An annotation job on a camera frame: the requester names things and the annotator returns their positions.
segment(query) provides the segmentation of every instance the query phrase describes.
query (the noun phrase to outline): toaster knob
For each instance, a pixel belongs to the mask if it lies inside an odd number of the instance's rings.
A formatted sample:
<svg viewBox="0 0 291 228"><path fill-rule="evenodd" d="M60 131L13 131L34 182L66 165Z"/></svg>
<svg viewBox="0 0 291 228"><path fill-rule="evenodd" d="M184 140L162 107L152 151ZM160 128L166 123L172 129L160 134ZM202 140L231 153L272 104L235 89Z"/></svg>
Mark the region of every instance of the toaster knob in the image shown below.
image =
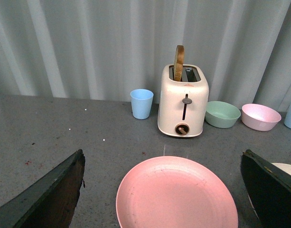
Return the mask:
<svg viewBox="0 0 291 228"><path fill-rule="evenodd" d="M187 124L185 123L181 123L181 124L178 124L176 127L175 127L175 131L178 135L186 135L188 132L189 132L189 127Z"/></svg>
<svg viewBox="0 0 291 228"><path fill-rule="evenodd" d="M185 104L185 105L189 105L189 104L191 104L193 101L192 101L192 99L189 99L189 98L183 98L182 99L182 102Z"/></svg>

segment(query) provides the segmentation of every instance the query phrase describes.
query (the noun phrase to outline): mint green bowl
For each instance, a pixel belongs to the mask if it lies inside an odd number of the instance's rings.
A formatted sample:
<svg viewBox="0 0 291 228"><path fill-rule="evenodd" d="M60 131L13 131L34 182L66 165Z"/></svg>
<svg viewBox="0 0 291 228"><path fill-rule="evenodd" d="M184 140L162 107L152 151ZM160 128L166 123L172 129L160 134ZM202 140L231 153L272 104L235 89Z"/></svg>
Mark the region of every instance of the mint green bowl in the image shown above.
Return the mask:
<svg viewBox="0 0 291 228"><path fill-rule="evenodd" d="M240 110L226 102L210 101L207 103L205 120L218 128L232 127L240 117Z"/></svg>

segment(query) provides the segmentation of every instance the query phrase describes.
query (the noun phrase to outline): bread slice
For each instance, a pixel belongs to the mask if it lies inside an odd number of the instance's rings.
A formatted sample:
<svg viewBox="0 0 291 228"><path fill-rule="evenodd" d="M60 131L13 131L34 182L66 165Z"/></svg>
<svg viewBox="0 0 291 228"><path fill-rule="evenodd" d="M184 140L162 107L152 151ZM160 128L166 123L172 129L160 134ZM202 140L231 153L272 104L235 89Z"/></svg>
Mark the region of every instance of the bread slice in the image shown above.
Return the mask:
<svg viewBox="0 0 291 228"><path fill-rule="evenodd" d="M182 45L177 45L174 62L174 80L177 82L181 81L183 62L184 62L184 47Z"/></svg>

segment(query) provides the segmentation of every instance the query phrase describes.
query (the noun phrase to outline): gray countertop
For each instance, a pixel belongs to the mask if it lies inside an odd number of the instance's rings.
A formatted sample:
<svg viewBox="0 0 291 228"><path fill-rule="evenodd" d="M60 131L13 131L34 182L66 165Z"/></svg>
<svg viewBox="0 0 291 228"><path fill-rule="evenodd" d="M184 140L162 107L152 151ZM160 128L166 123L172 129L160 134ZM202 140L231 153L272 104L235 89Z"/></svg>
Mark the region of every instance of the gray countertop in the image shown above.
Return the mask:
<svg viewBox="0 0 291 228"><path fill-rule="evenodd" d="M270 162L291 164L284 115L268 132L239 119L228 129L205 122L200 136L180 139L159 131L158 104L148 119L137 120L129 102L0 95L0 206L82 149L86 188L70 227L119 227L115 198L125 174L146 159L171 155L206 166L224 182L240 228L261 227L240 173L241 155L251 149Z"/></svg>

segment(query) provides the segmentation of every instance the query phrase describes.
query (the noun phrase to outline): toaster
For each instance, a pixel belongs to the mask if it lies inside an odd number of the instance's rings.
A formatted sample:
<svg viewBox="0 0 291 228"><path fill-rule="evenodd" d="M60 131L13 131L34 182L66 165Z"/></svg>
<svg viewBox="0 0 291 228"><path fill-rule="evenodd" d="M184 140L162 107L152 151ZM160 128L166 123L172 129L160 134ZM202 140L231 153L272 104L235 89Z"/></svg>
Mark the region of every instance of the toaster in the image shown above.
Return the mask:
<svg viewBox="0 0 291 228"><path fill-rule="evenodd" d="M162 72L158 128L166 135L195 137L202 133L209 88L201 69L183 64L181 81L174 80L174 65Z"/></svg>

